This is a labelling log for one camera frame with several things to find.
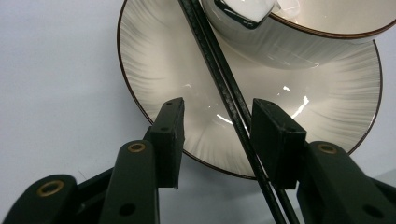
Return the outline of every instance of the white bowl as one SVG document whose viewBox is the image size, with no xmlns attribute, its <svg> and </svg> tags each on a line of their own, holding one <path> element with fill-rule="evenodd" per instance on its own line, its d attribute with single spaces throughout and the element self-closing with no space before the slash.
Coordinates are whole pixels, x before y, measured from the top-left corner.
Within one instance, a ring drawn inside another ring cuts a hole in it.
<svg viewBox="0 0 396 224">
<path fill-rule="evenodd" d="M 119 55 L 132 96 L 150 121 L 165 101 L 185 100 L 185 152 L 226 173 L 253 176 L 205 61 L 177 1 L 126 1 Z M 381 98 L 374 42 L 345 58 L 302 70 L 253 63 L 219 38 L 248 106 L 253 98 L 280 105 L 308 132 L 351 152 L 372 127 Z"/>
<path fill-rule="evenodd" d="M 344 58 L 396 23 L 394 0 L 299 0 L 296 18 L 284 19 L 274 9 L 257 28 L 248 29 L 214 1 L 202 0 L 203 7 L 226 43 L 254 62 L 282 69 L 317 67 Z"/>
</svg>

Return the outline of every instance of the black plastic part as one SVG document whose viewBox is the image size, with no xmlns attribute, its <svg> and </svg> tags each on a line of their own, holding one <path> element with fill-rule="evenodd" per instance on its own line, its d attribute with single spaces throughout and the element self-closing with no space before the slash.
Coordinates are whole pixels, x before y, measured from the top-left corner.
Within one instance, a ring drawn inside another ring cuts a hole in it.
<svg viewBox="0 0 396 224">
<path fill-rule="evenodd" d="M 372 181 L 378 187 L 378 189 L 385 195 L 385 197 L 387 197 L 387 199 L 391 203 L 393 203 L 393 205 L 396 207 L 396 188 L 376 179 L 372 179 Z"/>
<path fill-rule="evenodd" d="M 79 209 L 71 223 L 97 223 L 105 201 L 108 183 L 113 168 L 94 176 L 78 185 L 77 201 Z"/>
<path fill-rule="evenodd" d="M 154 145 L 159 188 L 177 188 L 184 144 L 184 101 L 176 98 L 163 104 L 149 140 Z"/>
<path fill-rule="evenodd" d="M 107 189 L 101 224 L 159 223 L 154 148 L 133 141 L 119 152 Z"/>
<path fill-rule="evenodd" d="M 253 100 L 250 141 L 272 185 L 295 189 L 306 131 L 278 105 Z"/>
<path fill-rule="evenodd" d="M 69 223 L 77 204 L 77 184 L 70 175 L 50 175 L 31 185 L 14 203 L 4 224 Z"/>
<path fill-rule="evenodd" d="M 309 175 L 300 180 L 297 197 L 307 224 L 395 223 L 393 204 L 342 148 L 313 142 L 305 164 Z"/>
</svg>

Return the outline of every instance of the bowl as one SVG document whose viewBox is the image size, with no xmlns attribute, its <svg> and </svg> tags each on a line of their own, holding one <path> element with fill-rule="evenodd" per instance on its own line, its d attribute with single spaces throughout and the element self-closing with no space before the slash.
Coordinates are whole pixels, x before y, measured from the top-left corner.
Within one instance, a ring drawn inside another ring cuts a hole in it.
<svg viewBox="0 0 396 224">
<path fill-rule="evenodd" d="M 261 2 L 271 1 L 202 0 L 202 4 L 232 49 L 251 61 L 282 69 L 312 68 L 339 60 L 396 23 L 394 0 L 278 0 L 294 2 L 298 10 L 291 13 L 293 17 L 279 7 L 273 7 L 268 16 L 256 12 L 255 8 L 267 8 Z"/>
</svg>

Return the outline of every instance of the brown rim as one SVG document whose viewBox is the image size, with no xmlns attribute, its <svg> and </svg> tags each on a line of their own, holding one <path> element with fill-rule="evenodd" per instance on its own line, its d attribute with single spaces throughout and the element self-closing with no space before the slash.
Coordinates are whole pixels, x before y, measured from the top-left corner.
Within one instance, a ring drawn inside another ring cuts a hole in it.
<svg viewBox="0 0 396 224">
<path fill-rule="evenodd" d="M 366 33 L 348 34 L 347 35 L 347 34 L 327 33 L 327 32 L 322 32 L 319 30 L 310 29 L 310 28 L 304 27 L 302 25 L 296 24 L 292 21 L 283 19 L 272 12 L 270 13 L 269 17 L 272 18 L 273 20 L 279 21 L 280 23 L 283 23 L 295 30 L 302 31 L 304 33 L 308 33 L 311 35 L 318 35 L 318 36 L 333 38 L 333 39 L 362 39 L 362 38 L 366 38 L 366 37 L 370 37 L 370 36 L 375 36 L 375 35 L 379 35 L 379 34 L 383 33 L 384 31 L 388 30 L 390 27 L 392 27 L 393 25 L 396 24 L 396 19 L 395 19 L 390 24 L 388 24 L 382 28 L 379 28 L 377 30 L 373 30 L 373 31 L 366 32 Z"/>
<path fill-rule="evenodd" d="M 128 90 L 129 90 L 129 92 L 131 93 L 132 97 L 134 98 L 134 102 L 137 104 L 137 106 L 139 107 L 139 109 L 140 109 L 140 111 L 143 113 L 143 115 L 146 117 L 146 119 L 152 124 L 152 123 L 153 123 L 153 120 L 149 117 L 149 115 L 146 113 L 146 111 L 145 111 L 145 109 L 143 108 L 143 106 L 139 103 L 138 99 L 137 99 L 136 96 L 134 95 L 134 91 L 132 90 L 132 87 L 131 87 L 131 85 L 129 84 L 129 81 L 128 81 L 128 78 L 127 78 L 127 76 L 126 76 L 126 72 L 125 72 L 125 69 L 124 69 L 124 66 L 123 66 L 123 62 L 122 62 L 121 49 L 120 49 L 120 26 L 121 26 L 121 20 L 122 20 L 123 11 L 124 11 L 124 9 L 125 9 L 125 5 L 126 5 L 127 2 L 128 2 L 128 0 L 124 0 L 124 2 L 123 2 L 123 4 L 122 4 L 122 8 L 121 8 L 121 10 L 120 10 L 120 16 L 119 16 L 118 26 L 117 26 L 117 52 L 118 52 L 118 54 L 119 54 L 120 69 L 121 69 L 123 78 L 124 78 L 124 80 L 125 80 L 125 83 L 126 83 L 126 85 L 127 85 L 127 87 L 128 87 Z M 377 107 L 376 107 L 376 111 L 375 111 L 373 120 L 372 120 L 372 122 L 371 122 L 369 128 L 367 129 L 366 133 L 363 135 L 363 137 L 361 138 L 361 140 L 360 140 L 352 149 L 349 150 L 349 152 L 348 152 L 349 155 L 350 155 L 352 152 L 354 152 L 354 151 L 358 148 L 358 146 L 361 145 L 361 143 L 362 143 L 362 142 L 364 141 L 364 139 L 367 137 L 368 133 L 371 131 L 371 129 L 372 129 L 374 123 L 375 123 L 376 116 L 377 116 L 377 114 L 378 114 L 378 110 L 379 110 L 379 107 L 380 107 L 380 104 L 381 104 L 381 99 L 382 99 L 382 88 L 383 88 L 382 65 L 381 65 L 381 60 L 380 60 L 380 57 L 379 57 L 378 47 L 377 47 L 377 45 L 376 45 L 376 43 L 375 43 L 374 40 L 373 40 L 373 43 L 374 43 L 374 46 L 375 46 L 375 52 L 376 52 L 376 56 L 377 56 L 377 59 L 378 59 L 378 65 L 379 65 L 380 90 L 379 90 L 379 96 L 378 96 L 378 103 L 377 103 Z M 240 178 L 245 178 L 245 179 L 252 179 L 252 180 L 255 180 L 255 179 L 256 179 L 256 177 L 254 177 L 254 176 L 239 175 L 239 174 L 236 174 L 236 173 L 232 173 L 232 172 L 230 172 L 230 171 L 223 170 L 223 169 L 221 169 L 221 168 L 219 168 L 219 167 L 217 167 L 217 166 L 214 166 L 214 165 L 212 165 L 212 164 L 207 163 L 206 161 L 202 161 L 202 160 L 196 158 L 195 156 L 193 156 L 192 154 L 190 154 L 190 152 L 188 152 L 186 149 L 183 149 L 183 152 L 184 152 L 184 154 L 188 155 L 189 157 L 191 157 L 191 158 L 194 159 L 195 161 L 198 161 L 198 162 L 200 162 L 201 164 L 203 164 L 203 165 L 205 165 L 205 166 L 207 166 L 207 167 L 209 167 L 209 168 L 212 168 L 212 169 L 214 169 L 214 170 L 220 171 L 220 172 L 222 172 L 222 173 L 224 173 L 224 174 L 226 174 L 226 175 L 232 175 L 232 176 L 236 176 L 236 177 L 240 177 Z"/>
</svg>

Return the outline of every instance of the saucer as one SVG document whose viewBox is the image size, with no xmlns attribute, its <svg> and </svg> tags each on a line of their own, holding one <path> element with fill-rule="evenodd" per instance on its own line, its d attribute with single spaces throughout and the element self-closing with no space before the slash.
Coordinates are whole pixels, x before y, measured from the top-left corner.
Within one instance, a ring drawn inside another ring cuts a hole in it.
<svg viewBox="0 0 396 224">
<path fill-rule="evenodd" d="M 328 141 L 347 152 L 370 131 L 382 91 L 375 42 L 316 68 L 281 70 L 218 40 L 249 109 L 253 98 L 272 101 L 307 130 L 307 142 Z M 150 122 L 164 102 L 183 97 L 185 153 L 222 172 L 254 176 L 178 1 L 125 1 L 118 50 L 126 84 Z"/>
</svg>

